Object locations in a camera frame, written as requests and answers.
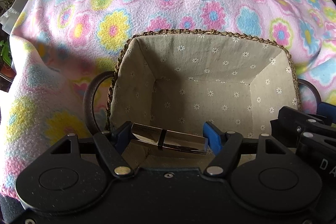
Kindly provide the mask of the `gold lipstick tube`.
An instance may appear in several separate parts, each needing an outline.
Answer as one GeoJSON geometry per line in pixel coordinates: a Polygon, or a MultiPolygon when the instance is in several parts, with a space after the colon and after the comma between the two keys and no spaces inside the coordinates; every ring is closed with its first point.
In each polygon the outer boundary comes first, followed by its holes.
{"type": "Polygon", "coordinates": [[[152,155],[176,158],[198,158],[207,153],[209,140],[202,136],[165,130],[134,123],[131,127],[134,144],[146,147],[152,155]]]}

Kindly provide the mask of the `woven lined basket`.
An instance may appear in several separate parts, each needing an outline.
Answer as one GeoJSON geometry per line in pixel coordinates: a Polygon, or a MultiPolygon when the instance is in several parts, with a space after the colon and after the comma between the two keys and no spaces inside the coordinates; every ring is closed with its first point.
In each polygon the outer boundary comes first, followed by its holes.
{"type": "MultiPolygon", "coordinates": [[[[93,105],[106,80],[107,132],[131,121],[204,137],[203,125],[211,122],[256,139],[271,134],[282,107],[301,111],[301,87],[315,91],[297,77],[290,53],[270,40],[217,31],[147,32],[129,39],[116,67],[88,86],[83,109],[92,134],[100,131],[93,105]]],[[[122,156],[133,168],[200,169],[215,157],[209,144],[203,157],[192,159],[155,156],[132,141],[122,156]]]]}

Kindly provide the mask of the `floral pink fleece blanket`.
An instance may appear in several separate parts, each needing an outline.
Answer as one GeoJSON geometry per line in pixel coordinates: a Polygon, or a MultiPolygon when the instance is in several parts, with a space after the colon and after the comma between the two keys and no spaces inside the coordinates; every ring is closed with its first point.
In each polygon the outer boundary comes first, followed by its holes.
{"type": "MultiPolygon", "coordinates": [[[[217,31],[270,40],[289,53],[299,79],[335,104],[332,0],[29,0],[10,34],[17,74],[1,100],[1,196],[16,198],[18,175],[64,135],[90,137],[83,96],[116,67],[136,35],[217,31]]],[[[109,83],[94,100],[101,130],[109,83]]]]}

